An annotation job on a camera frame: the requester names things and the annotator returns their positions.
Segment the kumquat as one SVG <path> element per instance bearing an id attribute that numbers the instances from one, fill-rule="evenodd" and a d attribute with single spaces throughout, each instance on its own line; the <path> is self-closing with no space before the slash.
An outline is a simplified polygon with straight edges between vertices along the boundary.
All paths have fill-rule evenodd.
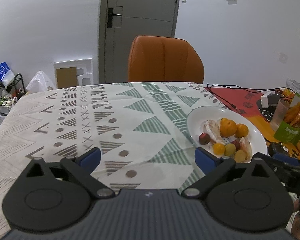
<path id="1" fill-rule="evenodd" d="M 236 153 L 235 153 L 235 156 L 234 156 L 234 160 L 237 162 L 237 163 L 243 163 L 246 159 L 246 152 L 243 151 L 243 150 L 238 150 Z"/>
<path id="2" fill-rule="evenodd" d="M 221 143 L 215 143 L 212 149 L 215 155 L 223 155 L 225 152 L 225 146 Z"/>

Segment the green yellow plum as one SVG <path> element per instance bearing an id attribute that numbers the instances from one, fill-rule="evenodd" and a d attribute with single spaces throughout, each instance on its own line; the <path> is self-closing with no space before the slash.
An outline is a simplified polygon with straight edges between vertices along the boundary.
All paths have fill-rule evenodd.
<path id="1" fill-rule="evenodd" d="M 236 153 L 236 145 L 234 144 L 227 144 L 225 146 L 224 155 L 225 156 L 231 156 Z"/>

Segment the red plum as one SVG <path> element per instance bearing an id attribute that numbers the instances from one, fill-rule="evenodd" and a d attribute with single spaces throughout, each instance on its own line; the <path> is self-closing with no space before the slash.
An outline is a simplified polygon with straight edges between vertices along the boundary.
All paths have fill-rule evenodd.
<path id="1" fill-rule="evenodd" d="M 207 145 L 210 142 L 211 138 L 209 134 L 203 132 L 199 135 L 198 140 L 201 145 Z"/>

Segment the large orange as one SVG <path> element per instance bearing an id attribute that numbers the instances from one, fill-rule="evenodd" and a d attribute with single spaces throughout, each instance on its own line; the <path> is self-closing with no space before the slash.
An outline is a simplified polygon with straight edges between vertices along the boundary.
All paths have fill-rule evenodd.
<path id="1" fill-rule="evenodd" d="M 231 137 L 235 134 L 237 129 L 237 124 L 230 119 L 227 118 L 222 118 L 220 121 L 220 134 L 222 137 Z"/>

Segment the small orange mandarin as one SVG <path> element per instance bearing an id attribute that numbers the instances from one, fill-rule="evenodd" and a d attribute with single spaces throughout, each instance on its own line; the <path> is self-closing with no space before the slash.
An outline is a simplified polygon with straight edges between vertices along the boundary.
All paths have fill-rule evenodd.
<path id="1" fill-rule="evenodd" d="M 249 128 L 245 124 L 237 124 L 235 132 L 236 138 L 246 137 L 249 134 Z"/>

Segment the kumquat in plate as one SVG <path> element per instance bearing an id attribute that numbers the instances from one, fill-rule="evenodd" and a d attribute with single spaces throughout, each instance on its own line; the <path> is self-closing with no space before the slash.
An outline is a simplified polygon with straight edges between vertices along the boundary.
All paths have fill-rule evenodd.
<path id="1" fill-rule="evenodd" d="M 234 160 L 237 162 L 237 163 L 243 163 L 246 159 L 246 152 L 243 151 L 243 150 L 238 150 L 236 153 L 235 153 L 235 156 L 234 156 Z"/>

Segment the peeled pomelo segment in plate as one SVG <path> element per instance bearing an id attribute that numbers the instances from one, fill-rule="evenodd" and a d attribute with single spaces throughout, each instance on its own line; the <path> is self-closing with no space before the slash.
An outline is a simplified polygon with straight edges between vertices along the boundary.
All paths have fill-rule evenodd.
<path id="1" fill-rule="evenodd" d="M 245 161 L 251 161 L 252 158 L 252 149 L 251 144 L 247 137 L 242 137 L 239 140 L 240 143 L 240 150 L 243 150 L 245 152 Z"/>

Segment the green snack packet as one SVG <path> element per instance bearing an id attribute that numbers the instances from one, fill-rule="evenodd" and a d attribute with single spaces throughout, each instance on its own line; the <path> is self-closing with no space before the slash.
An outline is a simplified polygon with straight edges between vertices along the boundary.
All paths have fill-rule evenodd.
<path id="1" fill-rule="evenodd" d="M 284 142 L 296 145 L 300 142 L 300 94 L 294 95 L 291 104 L 283 115 L 274 138 Z"/>

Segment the white round plate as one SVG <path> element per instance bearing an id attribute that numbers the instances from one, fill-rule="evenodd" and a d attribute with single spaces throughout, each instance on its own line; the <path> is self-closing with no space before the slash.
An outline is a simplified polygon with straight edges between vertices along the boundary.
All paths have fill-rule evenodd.
<path id="1" fill-rule="evenodd" d="M 186 126 L 194 146 L 217 158 L 249 163 L 257 153 L 268 154 L 266 140 L 256 126 L 231 110 L 216 106 L 195 108 L 188 114 Z"/>

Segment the clear plastic cup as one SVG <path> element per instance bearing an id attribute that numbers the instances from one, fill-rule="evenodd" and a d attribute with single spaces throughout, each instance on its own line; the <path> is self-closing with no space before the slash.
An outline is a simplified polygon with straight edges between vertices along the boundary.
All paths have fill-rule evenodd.
<path id="1" fill-rule="evenodd" d="M 275 112 L 273 114 L 273 117 L 270 121 L 270 126 L 273 129 L 274 132 L 277 131 L 278 127 L 280 126 L 281 122 L 283 122 L 283 119 L 285 117 L 285 114 L 287 113 L 289 109 L 289 102 L 286 102 L 285 100 L 279 100 L 277 103 L 277 107 L 275 109 Z"/>

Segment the patterned tablecloth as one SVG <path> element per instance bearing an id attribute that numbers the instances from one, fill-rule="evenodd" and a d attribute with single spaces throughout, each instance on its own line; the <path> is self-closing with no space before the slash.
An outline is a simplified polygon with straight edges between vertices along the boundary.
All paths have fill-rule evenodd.
<path id="1" fill-rule="evenodd" d="M 0 125 L 0 238 L 10 228 L 2 200 L 34 158 L 55 162 L 98 147 L 93 176 L 115 192 L 183 190 L 199 180 L 186 119 L 203 106 L 225 110 L 192 82 L 123 82 L 22 97 Z"/>

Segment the red table mat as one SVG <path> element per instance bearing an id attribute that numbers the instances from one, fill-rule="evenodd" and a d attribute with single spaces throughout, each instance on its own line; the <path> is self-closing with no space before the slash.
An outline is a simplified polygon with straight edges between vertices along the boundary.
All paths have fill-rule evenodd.
<path id="1" fill-rule="evenodd" d="M 215 100 L 252 122 L 262 133 L 265 140 L 277 142 L 270 126 L 273 111 L 267 112 L 261 108 L 261 96 L 266 93 L 261 89 L 242 88 L 235 85 L 205 85 L 201 93 Z"/>

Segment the white power adapter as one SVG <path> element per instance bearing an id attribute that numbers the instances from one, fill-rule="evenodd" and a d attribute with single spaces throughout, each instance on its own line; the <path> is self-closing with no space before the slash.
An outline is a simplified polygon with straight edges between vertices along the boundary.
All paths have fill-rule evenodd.
<path id="1" fill-rule="evenodd" d="M 261 96 L 262 108 L 269 108 L 276 106 L 281 99 L 281 94 L 275 93 L 274 91 L 267 92 Z"/>

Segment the white plastic bag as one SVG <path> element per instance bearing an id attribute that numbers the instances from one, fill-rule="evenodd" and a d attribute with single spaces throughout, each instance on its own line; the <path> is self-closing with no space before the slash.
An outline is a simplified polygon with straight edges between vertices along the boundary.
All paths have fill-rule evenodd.
<path id="1" fill-rule="evenodd" d="M 52 80 L 41 70 L 34 75 L 32 80 L 26 86 L 26 90 L 30 93 L 38 93 L 55 89 L 56 87 Z"/>

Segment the white foam packaging board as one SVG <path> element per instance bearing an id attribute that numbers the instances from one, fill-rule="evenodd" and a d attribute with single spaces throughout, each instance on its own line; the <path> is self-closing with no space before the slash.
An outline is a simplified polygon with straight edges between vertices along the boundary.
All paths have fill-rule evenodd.
<path id="1" fill-rule="evenodd" d="M 94 84 L 93 59 L 55 62 L 53 66 L 58 89 Z"/>

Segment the white shopping bag on floor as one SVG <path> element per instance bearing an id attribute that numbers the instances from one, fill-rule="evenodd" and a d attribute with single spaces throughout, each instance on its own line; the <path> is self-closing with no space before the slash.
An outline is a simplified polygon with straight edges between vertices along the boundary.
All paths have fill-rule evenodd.
<path id="1" fill-rule="evenodd" d="M 17 97 L 14 97 L 12 99 L 0 100 L 0 117 L 7 116 L 17 102 L 18 102 Z"/>

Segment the black shoe rack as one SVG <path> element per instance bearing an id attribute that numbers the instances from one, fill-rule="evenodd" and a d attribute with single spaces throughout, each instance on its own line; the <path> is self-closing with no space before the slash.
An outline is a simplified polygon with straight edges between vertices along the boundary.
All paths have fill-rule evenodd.
<path id="1" fill-rule="evenodd" d="M 23 76 L 20 73 L 15 76 L 14 80 L 7 88 L 0 82 L 0 100 L 12 99 L 14 97 L 17 97 L 19 100 L 25 95 L 25 92 Z"/>

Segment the blue plastic bag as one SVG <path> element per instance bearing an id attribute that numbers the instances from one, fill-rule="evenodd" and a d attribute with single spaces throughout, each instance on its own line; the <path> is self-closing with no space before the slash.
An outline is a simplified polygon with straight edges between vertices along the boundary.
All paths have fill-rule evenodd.
<path id="1" fill-rule="evenodd" d="M 15 78 L 14 72 L 10 69 L 8 64 L 4 61 L 0 63 L 0 82 L 7 88 Z"/>

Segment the orange chair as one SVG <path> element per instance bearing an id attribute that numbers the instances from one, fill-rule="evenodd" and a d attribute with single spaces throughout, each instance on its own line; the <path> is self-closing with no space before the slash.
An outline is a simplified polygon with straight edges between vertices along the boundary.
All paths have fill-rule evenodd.
<path id="1" fill-rule="evenodd" d="M 141 35 L 134 38 L 130 49 L 128 81 L 203 83 L 204 65 L 185 40 Z"/>

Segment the grey door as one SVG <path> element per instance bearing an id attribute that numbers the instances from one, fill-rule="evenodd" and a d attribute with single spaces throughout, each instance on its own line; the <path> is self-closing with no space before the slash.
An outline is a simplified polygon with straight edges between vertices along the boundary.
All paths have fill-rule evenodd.
<path id="1" fill-rule="evenodd" d="M 98 75 L 100 83 L 128 80 L 128 56 L 134 38 L 140 35 L 173 37 L 179 0 L 100 0 Z M 107 28 L 108 8 L 113 17 Z"/>

